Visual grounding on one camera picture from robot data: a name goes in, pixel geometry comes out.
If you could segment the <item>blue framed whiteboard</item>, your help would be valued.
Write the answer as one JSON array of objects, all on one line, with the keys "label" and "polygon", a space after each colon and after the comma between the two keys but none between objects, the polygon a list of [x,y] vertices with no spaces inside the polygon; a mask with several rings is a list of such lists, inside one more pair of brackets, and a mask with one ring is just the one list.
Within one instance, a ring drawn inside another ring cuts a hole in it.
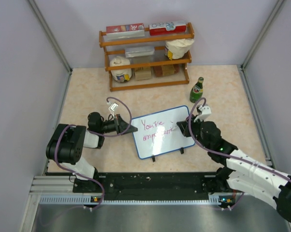
[{"label": "blue framed whiteboard", "polygon": [[188,106],[182,105],[133,118],[131,125],[138,128],[133,133],[138,157],[144,160],[194,146],[191,137],[184,137],[179,128],[173,129],[188,116]]}]

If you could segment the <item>magenta capped whiteboard marker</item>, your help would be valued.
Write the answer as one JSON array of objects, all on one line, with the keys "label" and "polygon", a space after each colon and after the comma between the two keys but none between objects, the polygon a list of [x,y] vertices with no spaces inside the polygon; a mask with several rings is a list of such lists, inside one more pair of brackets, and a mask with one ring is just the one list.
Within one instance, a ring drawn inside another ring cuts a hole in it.
[{"label": "magenta capped whiteboard marker", "polygon": [[181,130],[181,132],[184,132],[184,131],[188,131],[188,121],[189,121],[189,117],[186,117],[185,120],[183,121],[178,121],[176,123],[176,125],[173,127],[173,129],[176,129],[176,128],[179,128]]}]

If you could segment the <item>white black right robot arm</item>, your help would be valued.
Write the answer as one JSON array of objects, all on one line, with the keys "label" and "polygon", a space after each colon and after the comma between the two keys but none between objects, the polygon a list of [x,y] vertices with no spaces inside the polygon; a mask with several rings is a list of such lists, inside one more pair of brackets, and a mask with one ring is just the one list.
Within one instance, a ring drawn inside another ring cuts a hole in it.
[{"label": "white black right robot arm", "polygon": [[291,223],[291,174],[280,172],[254,160],[221,136],[212,121],[188,120],[177,122],[185,137],[192,137],[207,151],[216,163],[224,168],[217,174],[216,186],[247,193],[272,206]]}]

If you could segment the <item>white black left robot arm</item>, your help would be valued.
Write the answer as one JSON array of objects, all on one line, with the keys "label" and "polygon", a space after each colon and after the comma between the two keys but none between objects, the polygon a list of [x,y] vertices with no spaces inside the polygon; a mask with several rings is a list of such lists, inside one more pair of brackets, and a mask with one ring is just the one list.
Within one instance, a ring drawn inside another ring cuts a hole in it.
[{"label": "white black left robot arm", "polygon": [[102,148],[107,133],[119,135],[137,131],[120,114],[109,115],[105,120],[100,113],[92,112],[88,115],[87,127],[59,124],[47,145],[46,157],[71,170],[78,179],[84,180],[84,187],[93,192],[99,189],[100,179],[97,169],[82,157],[83,148]]}]

